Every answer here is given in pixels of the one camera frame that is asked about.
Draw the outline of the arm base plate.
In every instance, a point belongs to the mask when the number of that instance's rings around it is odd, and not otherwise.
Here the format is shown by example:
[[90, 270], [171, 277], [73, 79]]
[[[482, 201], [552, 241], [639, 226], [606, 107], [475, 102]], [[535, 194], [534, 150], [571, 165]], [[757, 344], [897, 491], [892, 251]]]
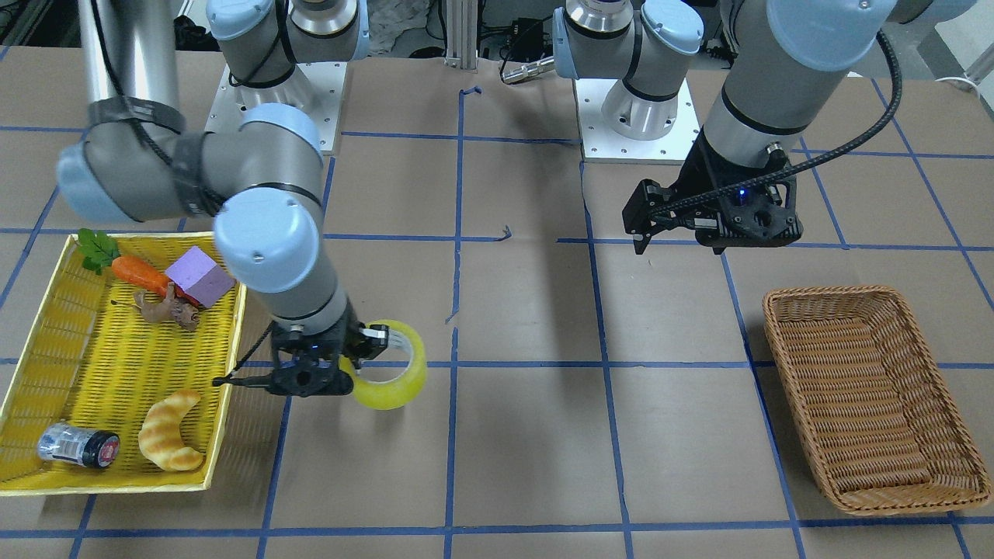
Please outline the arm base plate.
[[688, 82], [663, 102], [637, 98], [619, 79], [576, 79], [583, 159], [682, 165], [699, 134]]
[[301, 132], [321, 155], [334, 155], [347, 68], [345, 61], [299, 64], [283, 84], [254, 89], [235, 86], [226, 67], [204, 128], [220, 134], [256, 121], [273, 123]]

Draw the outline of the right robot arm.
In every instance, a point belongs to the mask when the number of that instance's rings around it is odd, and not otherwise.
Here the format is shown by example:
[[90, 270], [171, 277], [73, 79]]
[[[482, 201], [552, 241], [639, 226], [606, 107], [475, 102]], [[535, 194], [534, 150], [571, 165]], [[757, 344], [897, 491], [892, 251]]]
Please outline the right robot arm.
[[269, 312], [273, 370], [213, 379], [273, 395], [360, 396], [361, 363], [388, 347], [364, 325], [323, 247], [319, 130], [303, 102], [248, 102], [233, 131], [188, 130], [165, 1], [81, 1], [89, 131], [57, 186], [97, 223], [213, 220], [214, 247]]

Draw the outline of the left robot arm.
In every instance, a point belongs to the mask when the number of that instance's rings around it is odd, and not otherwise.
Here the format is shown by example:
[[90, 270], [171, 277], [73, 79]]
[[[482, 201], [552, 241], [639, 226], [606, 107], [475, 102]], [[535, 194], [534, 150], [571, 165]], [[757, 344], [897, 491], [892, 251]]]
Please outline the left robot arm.
[[[847, 155], [890, 123], [902, 98], [897, 53], [886, 22], [935, 25], [965, 14], [970, 1], [721, 1], [718, 14], [736, 56], [677, 180], [640, 181], [622, 211], [636, 254], [651, 238], [685, 227], [716, 254], [730, 247], [775, 248], [801, 238], [796, 175]], [[683, 1], [568, 1], [551, 17], [554, 66], [563, 78], [613, 79], [603, 111], [625, 137], [666, 130], [705, 26]], [[879, 120], [823, 155], [791, 164], [789, 151], [873, 46], [891, 75]]]

